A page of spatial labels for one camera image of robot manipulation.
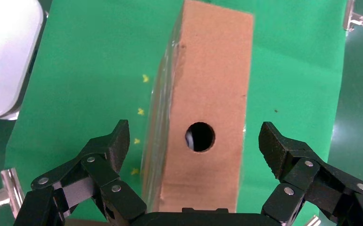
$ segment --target green mat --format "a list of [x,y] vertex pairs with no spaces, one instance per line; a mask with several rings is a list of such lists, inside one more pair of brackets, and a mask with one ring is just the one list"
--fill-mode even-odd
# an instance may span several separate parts
[[[255,15],[238,212],[260,212],[278,183],[258,150],[263,121],[327,160],[342,75],[345,1],[211,2]],[[91,137],[128,119],[131,146],[121,177],[141,192],[137,169],[153,80],[181,4],[53,2],[7,146],[6,167],[16,167],[25,191],[35,177],[75,157]],[[296,225],[317,213],[306,204]],[[73,217],[103,220],[91,201]]]

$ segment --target yellow star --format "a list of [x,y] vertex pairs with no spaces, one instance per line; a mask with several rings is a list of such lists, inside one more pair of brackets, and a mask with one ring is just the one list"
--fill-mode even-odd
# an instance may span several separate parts
[[144,74],[143,75],[143,82],[148,82],[148,81],[149,81],[149,77],[146,74]]
[[139,115],[144,115],[144,110],[143,110],[143,109],[141,109],[141,108],[139,108],[139,112],[138,112],[137,114],[139,114]]
[[139,169],[138,168],[133,168],[133,171],[132,171],[132,175],[134,175],[134,174],[138,174],[140,171],[139,171]]

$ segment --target cardboard box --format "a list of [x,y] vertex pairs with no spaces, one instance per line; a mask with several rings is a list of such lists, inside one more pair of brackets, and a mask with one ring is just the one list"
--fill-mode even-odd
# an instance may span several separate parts
[[[173,50],[167,50],[171,63],[159,68],[172,73],[172,90],[170,110],[162,118],[169,120],[162,130],[167,137],[163,162],[150,163],[162,164],[153,211],[236,211],[252,35],[250,14],[184,2],[170,42]],[[157,86],[164,90],[161,82]],[[154,92],[156,105],[159,93]]]

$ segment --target screw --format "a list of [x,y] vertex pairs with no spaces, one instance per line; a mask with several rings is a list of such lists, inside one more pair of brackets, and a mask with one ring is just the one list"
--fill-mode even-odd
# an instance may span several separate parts
[[39,180],[40,185],[43,185],[43,184],[45,184],[47,182],[48,182],[48,178],[40,178],[40,180]]
[[95,158],[94,158],[94,157],[89,157],[89,158],[87,159],[87,162],[94,162],[94,160],[95,160]]
[[120,185],[114,185],[114,186],[112,186],[112,191],[113,192],[119,192],[120,189],[122,189],[122,187],[120,187]]
[[305,165],[312,167],[314,166],[313,163],[311,161],[305,161]]
[[360,188],[361,190],[363,190],[363,184],[359,183],[356,186],[358,186],[358,188]]
[[284,192],[288,195],[293,195],[294,194],[294,190],[289,188],[289,187],[285,187],[284,188]]

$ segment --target hole in cardboard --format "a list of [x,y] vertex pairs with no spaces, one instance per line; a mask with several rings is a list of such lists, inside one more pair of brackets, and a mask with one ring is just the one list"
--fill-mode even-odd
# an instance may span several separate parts
[[187,146],[195,152],[207,151],[212,147],[214,141],[214,129],[205,122],[196,122],[186,131]]

